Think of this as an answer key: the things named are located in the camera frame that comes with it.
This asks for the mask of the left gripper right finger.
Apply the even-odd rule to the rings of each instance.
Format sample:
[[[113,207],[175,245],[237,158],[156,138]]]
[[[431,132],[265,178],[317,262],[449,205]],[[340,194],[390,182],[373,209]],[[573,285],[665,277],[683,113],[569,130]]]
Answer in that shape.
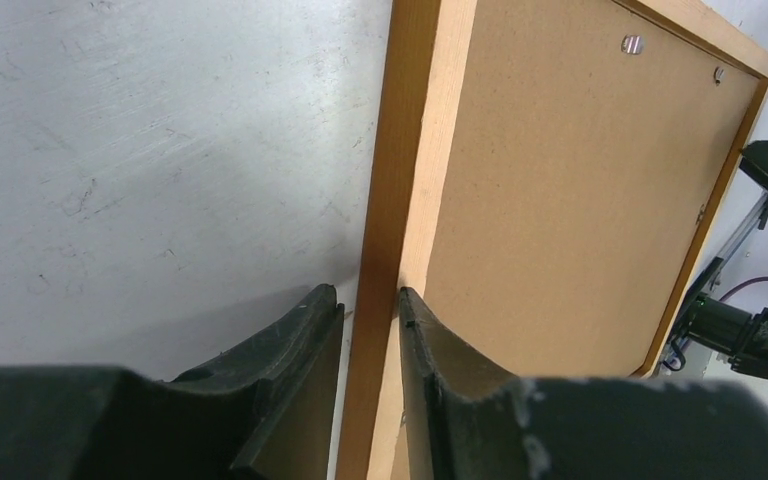
[[[520,377],[398,302],[414,479],[768,479],[768,407],[740,384]]]

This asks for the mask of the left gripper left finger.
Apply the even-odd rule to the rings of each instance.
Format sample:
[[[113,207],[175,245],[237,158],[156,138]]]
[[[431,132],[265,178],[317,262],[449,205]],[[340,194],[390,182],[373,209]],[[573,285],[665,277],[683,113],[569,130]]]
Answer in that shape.
[[[306,380],[334,380],[345,308],[314,287],[171,381],[111,365],[0,366],[0,479],[233,479]]]

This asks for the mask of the aluminium rail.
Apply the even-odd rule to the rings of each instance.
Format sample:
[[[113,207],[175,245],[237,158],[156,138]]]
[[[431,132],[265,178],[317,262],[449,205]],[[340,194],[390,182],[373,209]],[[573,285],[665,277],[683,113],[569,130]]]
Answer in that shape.
[[[728,240],[696,276],[682,301],[679,309],[680,316],[684,314],[700,295],[710,295],[716,291],[722,283],[721,276],[723,271],[739,255],[746,253],[749,239],[757,231],[764,230],[767,222],[768,194],[763,194]]]

